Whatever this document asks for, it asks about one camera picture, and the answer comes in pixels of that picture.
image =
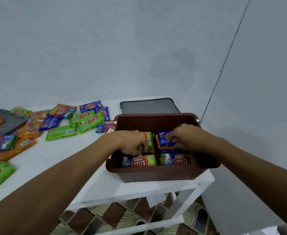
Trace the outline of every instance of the hand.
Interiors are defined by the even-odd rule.
[[[142,152],[148,150],[148,141],[145,134],[135,131],[115,131],[112,134],[119,141],[118,149],[126,154],[134,157],[141,157]]]
[[[217,137],[198,126],[182,124],[169,133],[169,141],[177,141],[175,146],[183,151],[208,153],[210,144]]]

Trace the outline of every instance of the left hand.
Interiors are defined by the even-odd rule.
[[[109,134],[116,137],[116,140],[119,141],[118,149],[126,155],[141,157],[142,152],[146,152],[148,150],[148,141],[146,136],[138,130],[120,130]]]

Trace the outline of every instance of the brown plastic box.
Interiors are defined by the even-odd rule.
[[[139,130],[157,134],[158,131],[173,130],[181,124],[192,124],[200,127],[198,117],[191,113],[177,114],[126,114],[117,115],[114,131]],[[125,156],[121,151],[115,151],[111,159],[106,160],[106,169],[116,173],[123,182],[139,181],[163,181],[163,180],[193,180],[208,168],[217,168],[220,163],[211,155],[195,154],[197,164],[191,165],[160,165],[160,153],[157,142],[153,138],[154,155],[158,166],[127,167],[122,168],[122,158]]]

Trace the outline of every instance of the white table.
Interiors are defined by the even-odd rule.
[[[130,101],[154,98],[159,97],[134,98],[125,100]],[[76,103],[60,103],[78,106],[89,103],[93,100],[86,100],[84,102]],[[114,119],[116,115],[122,113],[119,107],[119,103],[121,101],[122,100],[102,101],[103,105],[109,107],[111,119]],[[32,111],[38,111],[50,109],[54,106],[55,105],[33,107],[29,109]],[[61,125],[67,125],[68,123],[68,120],[63,120]],[[75,137],[50,142],[45,141],[46,135],[47,132],[44,132],[41,137],[37,139],[37,145],[11,159],[11,162],[18,167],[18,170],[0,186],[0,201],[41,172],[73,155],[79,150],[82,150],[97,140],[102,134],[97,134],[94,129],[84,134],[78,134]],[[110,231],[108,234],[127,234],[158,227],[170,227],[172,225],[184,222],[182,213],[213,181],[214,178],[211,172],[206,170],[195,180],[123,183],[118,176],[109,173],[106,170],[104,163],[84,185],[75,199],[68,206],[67,210],[75,210],[105,203],[181,191],[179,196],[173,202],[173,205],[169,211],[165,214],[165,220],[139,225],[132,228]]]

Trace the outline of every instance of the barcode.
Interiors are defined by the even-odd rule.
[[[26,144],[28,144],[28,143],[30,143],[30,142],[32,142],[32,141],[31,141],[30,139],[28,139],[28,140],[22,142],[22,143],[21,143],[21,146],[23,147],[23,146],[25,146]]]
[[[70,134],[70,133],[75,133],[75,130],[74,129],[70,129],[70,130],[66,131],[66,134]]]

